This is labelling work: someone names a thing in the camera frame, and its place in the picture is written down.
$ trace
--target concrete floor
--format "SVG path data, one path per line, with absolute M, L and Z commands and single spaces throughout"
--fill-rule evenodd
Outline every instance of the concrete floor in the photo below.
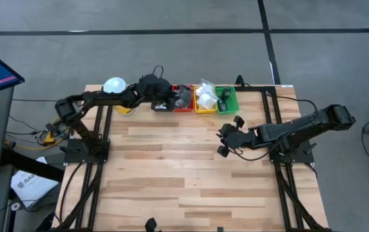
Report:
M 363 0 L 265 0 L 270 28 L 369 28 Z M 121 30 L 163 28 L 260 28 L 257 1 L 0 0 L 0 31 Z M 314 139 L 319 186 L 330 227 L 369 231 L 369 158 L 361 127 L 369 121 L 369 34 L 272 35 L 282 84 L 319 108 L 344 104 L 357 119 L 352 129 Z M 0 59 L 26 82 L 14 97 L 58 99 L 81 93 L 109 77 L 135 82 L 157 64 L 172 83 L 200 78 L 272 84 L 263 34 L 0 36 Z M 302 114 L 311 112 L 300 105 Z M 14 102 L 11 115 L 42 128 L 56 117 L 48 102 Z M 8 129 L 26 132 L 10 121 Z M 369 137 L 366 137 L 369 150 Z M 59 162 L 57 150 L 20 151 Z M 53 206 L 20 211 L 15 231 L 35 229 Z

